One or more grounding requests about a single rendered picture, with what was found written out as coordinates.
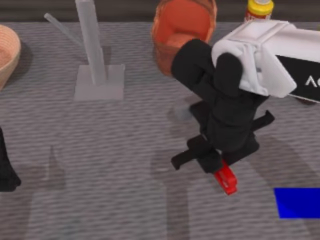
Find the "black and white object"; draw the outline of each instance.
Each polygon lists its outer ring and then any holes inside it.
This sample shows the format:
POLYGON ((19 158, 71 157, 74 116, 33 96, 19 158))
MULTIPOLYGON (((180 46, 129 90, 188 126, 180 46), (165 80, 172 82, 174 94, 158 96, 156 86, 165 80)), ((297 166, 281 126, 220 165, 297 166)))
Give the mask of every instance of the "black and white object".
POLYGON ((240 89, 320 103, 319 31, 299 29, 288 21, 255 19, 213 46, 215 66, 223 53, 233 54, 243 65, 240 89))

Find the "basket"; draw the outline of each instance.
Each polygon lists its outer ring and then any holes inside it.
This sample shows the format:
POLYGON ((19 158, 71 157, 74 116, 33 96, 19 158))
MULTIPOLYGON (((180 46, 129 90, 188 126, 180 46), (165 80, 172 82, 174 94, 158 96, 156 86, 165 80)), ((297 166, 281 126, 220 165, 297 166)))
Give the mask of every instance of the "basket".
POLYGON ((18 65, 21 41, 11 28, 0 25, 0 91, 18 65))
POLYGON ((160 71, 171 76, 178 50, 189 40, 211 40, 216 28, 216 0, 161 0, 151 29, 155 59, 160 71))

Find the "blue object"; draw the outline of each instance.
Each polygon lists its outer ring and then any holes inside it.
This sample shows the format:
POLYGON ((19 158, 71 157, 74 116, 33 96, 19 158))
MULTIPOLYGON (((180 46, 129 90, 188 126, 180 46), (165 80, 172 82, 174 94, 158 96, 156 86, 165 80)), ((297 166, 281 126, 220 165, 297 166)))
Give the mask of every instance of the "blue object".
POLYGON ((281 219, 320 219, 320 188, 275 188, 281 219))

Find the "bottle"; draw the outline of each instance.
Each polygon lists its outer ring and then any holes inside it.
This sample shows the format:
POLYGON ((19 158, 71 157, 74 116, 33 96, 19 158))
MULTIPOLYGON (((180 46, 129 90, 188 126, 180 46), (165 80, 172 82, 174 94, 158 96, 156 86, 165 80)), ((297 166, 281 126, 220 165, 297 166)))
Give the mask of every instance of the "bottle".
POLYGON ((270 19, 274 6, 272 0, 248 0, 244 20, 270 19))

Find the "yellow lid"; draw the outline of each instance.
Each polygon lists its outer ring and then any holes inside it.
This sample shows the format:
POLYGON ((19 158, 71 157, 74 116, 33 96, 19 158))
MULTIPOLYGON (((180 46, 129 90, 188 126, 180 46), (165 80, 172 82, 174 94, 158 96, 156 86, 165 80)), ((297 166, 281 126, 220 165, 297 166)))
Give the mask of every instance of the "yellow lid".
POLYGON ((248 0, 248 10, 258 16, 271 14, 274 6, 275 4, 272 0, 248 0))

